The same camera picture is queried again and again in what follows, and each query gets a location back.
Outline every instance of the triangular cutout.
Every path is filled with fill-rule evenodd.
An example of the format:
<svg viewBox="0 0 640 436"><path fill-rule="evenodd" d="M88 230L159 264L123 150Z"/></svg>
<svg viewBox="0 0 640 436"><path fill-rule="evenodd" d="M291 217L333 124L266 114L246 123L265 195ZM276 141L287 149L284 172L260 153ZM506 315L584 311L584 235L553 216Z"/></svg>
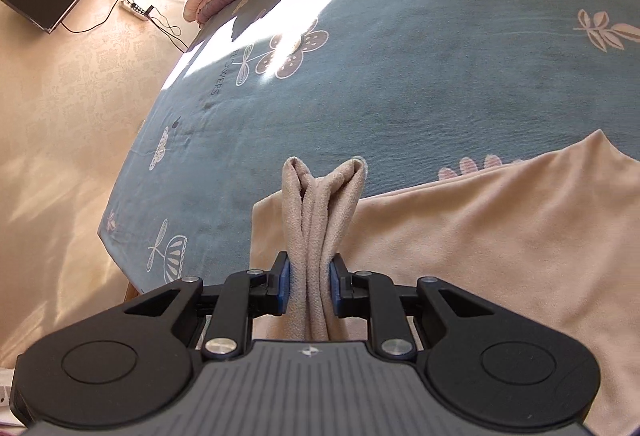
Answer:
<svg viewBox="0 0 640 436"><path fill-rule="evenodd" d="M470 301L466 297L457 294L452 290L440 290L440 295L447 301L449 307L458 317L482 317L482 315L493 315L494 312Z"/></svg>
<svg viewBox="0 0 640 436"><path fill-rule="evenodd" d="M144 315L145 317L160 317L179 293L180 290L167 290L160 295L147 299L145 302L132 306L125 313Z"/></svg>

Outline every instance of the bed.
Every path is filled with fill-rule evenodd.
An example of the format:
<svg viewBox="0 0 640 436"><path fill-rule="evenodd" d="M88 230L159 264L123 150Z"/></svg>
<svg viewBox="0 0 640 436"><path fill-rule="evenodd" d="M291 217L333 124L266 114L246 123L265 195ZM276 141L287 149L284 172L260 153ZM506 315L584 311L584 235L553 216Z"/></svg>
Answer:
<svg viewBox="0 0 640 436"><path fill-rule="evenodd" d="M640 159L639 0L189 0L98 235L148 291L248 268L252 207L299 156L364 196L564 148Z"/></svg>

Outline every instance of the power strip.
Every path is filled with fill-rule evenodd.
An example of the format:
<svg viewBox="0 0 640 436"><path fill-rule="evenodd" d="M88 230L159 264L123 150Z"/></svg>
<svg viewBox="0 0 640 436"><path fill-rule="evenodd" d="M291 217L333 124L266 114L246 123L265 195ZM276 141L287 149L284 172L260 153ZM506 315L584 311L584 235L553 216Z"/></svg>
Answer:
<svg viewBox="0 0 640 436"><path fill-rule="evenodd" d="M136 16L139 20L142 20L144 22L148 20L149 10L145 12L145 9L143 9L139 4L135 2L130 3L127 0L120 0L120 6L129 14L133 14L134 16Z"/></svg>

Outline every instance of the sunlit floor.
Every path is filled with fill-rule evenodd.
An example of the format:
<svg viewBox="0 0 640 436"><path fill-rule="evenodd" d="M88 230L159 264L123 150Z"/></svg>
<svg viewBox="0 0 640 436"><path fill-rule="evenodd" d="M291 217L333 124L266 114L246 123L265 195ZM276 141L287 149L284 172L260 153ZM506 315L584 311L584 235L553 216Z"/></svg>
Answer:
<svg viewBox="0 0 640 436"><path fill-rule="evenodd" d="M114 0L81 0L88 28ZM189 43L181 0L156 6ZM34 340L120 302L127 281L95 234L137 130L180 53L116 9L48 36L0 6L0 367Z"/></svg>

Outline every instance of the folded beige fabric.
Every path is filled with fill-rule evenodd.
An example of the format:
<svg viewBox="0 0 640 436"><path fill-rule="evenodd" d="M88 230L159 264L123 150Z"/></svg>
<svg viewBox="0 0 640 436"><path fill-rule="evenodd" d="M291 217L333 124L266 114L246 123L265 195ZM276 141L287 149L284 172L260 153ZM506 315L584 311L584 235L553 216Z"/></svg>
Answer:
<svg viewBox="0 0 640 436"><path fill-rule="evenodd" d="M289 253L291 278L287 313L273 318L268 336L292 340L346 339L344 321L334 316L329 262L356 208L367 166L350 159L324 178L289 158L282 168L281 213L277 219ZM273 262L261 266L268 269Z"/></svg>
<svg viewBox="0 0 640 436"><path fill-rule="evenodd" d="M253 267L270 268L287 248L283 196L254 206ZM602 131L530 160L360 200L338 251L351 272L400 285L436 275L575 337L602 372L588 426L628 436L640 425L640 162ZM360 325L348 329L366 337Z"/></svg>

